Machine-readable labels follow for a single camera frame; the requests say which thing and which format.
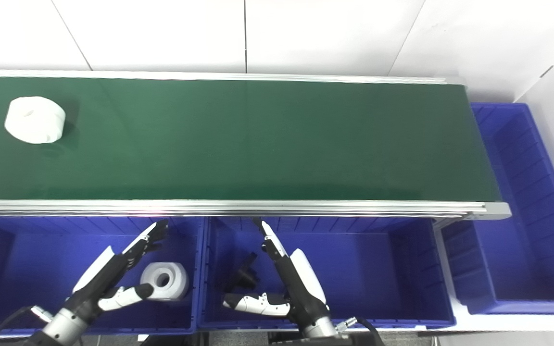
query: blue plastic bin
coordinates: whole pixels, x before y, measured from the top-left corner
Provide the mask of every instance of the blue plastic bin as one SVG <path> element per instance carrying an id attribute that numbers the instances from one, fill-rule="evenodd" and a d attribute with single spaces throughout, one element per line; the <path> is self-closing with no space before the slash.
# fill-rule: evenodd
<path id="1" fill-rule="evenodd" d="M 109 245 L 125 249 L 157 219 L 127 217 L 0 217 L 0 322 L 16 309 L 40 305 L 55 313 L 86 268 Z M 204 218 L 171 218 L 163 248 L 148 253 L 121 280 L 137 285 L 152 261 L 178 261 L 190 277 L 187 296 L 176 303 L 140 302 L 103 313 L 90 334 L 187 334 L 198 310 Z M 44 323 L 26 316 L 2 335 L 29 335 Z"/>
<path id="2" fill-rule="evenodd" d="M 473 103 L 513 217 L 442 232 L 457 298 L 470 313 L 554 314 L 554 170 L 522 103 Z"/>
<path id="3" fill-rule="evenodd" d="M 291 253 L 301 248 L 326 294 L 335 322 L 367 318 L 378 328 L 440 328 L 454 324 L 431 221 L 405 218 L 267 217 Z M 295 328 L 287 320 L 222 306 L 224 285 L 256 252 L 255 292 L 285 293 L 263 238 L 249 218 L 209 220 L 204 253 L 200 328 Z M 249 293 L 238 288 L 237 293 Z"/>

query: toilet paper roll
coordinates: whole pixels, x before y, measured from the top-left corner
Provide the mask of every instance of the toilet paper roll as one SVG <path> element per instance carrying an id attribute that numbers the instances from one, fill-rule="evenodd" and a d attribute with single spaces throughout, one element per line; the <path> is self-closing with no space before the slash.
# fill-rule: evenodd
<path id="1" fill-rule="evenodd" d="M 181 263 L 157 261 L 147 265 L 140 276 L 140 283 L 153 286 L 153 294 L 148 300 L 171 302 L 185 297 L 189 278 Z"/>
<path id="2" fill-rule="evenodd" d="M 10 102 L 7 132 L 31 144 L 52 143 L 61 138 L 65 112 L 57 103 L 40 96 L 19 97 Z"/>

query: floor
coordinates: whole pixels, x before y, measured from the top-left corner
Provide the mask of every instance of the floor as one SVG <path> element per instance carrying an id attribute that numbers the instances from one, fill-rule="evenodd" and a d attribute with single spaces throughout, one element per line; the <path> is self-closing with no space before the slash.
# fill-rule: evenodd
<path id="1" fill-rule="evenodd" d="M 432 337 L 418 337 L 412 332 L 380 333 L 386 346 L 434 346 Z M 24 340 L 0 340 L 0 346 L 22 346 Z M 217 331 L 209 333 L 209 346 L 251 346 L 267 344 L 268 335 L 262 332 Z M 139 346 L 136 336 L 85 335 L 83 346 Z"/>

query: cable connector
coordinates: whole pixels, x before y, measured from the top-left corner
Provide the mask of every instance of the cable connector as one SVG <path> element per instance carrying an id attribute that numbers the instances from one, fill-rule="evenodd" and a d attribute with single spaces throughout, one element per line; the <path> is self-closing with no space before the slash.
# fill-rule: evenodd
<path id="1" fill-rule="evenodd" d="M 52 321 L 52 313 L 42 309 L 37 305 L 31 307 L 31 312 L 33 313 L 33 315 L 36 315 L 40 320 L 43 320 L 46 323 L 50 323 Z"/>
<path id="2" fill-rule="evenodd" d="M 335 329 L 337 329 L 337 333 L 340 334 L 345 332 L 349 327 L 352 327 L 357 322 L 358 320 L 356 319 L 356 317 L 350 317 L 343 322 L 339 322 L 339 324 L 335 326 Z"/>

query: robotic hand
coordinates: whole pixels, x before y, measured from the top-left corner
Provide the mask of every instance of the robotic hand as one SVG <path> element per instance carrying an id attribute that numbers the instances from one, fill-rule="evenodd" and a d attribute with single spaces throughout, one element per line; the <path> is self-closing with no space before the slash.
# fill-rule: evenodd
<path id="1" fill-rule="evenodd" d="M 40 311 L 40 317 L 50 321 L 25 345 L 72 346 L 102 312 L 120 309 L 151 296 L 151 284 L 127 288 L 116 285 L 142 256 L 161 247 L 156 242 L 165 238 L 167 226 L 168 220 L 150 225 L 121 254 L 115 254 L 108 246 L 81 276 L 55 317 L 50 318 L 48 313 Z"/>
<path id="2" fill-rule="evenodd" d="M 260 218 L 253 218 L 253 223 L 264 236 L 262 250 L 273 260 L 288 298 L 267 293 L 255 297 L 228 293 L 224 306 L 260 315 L 288 317 L 307 338 L 337 336 L 324 290 L 303 251 L 296 249 L 288 256 L 271 226 Z"/>

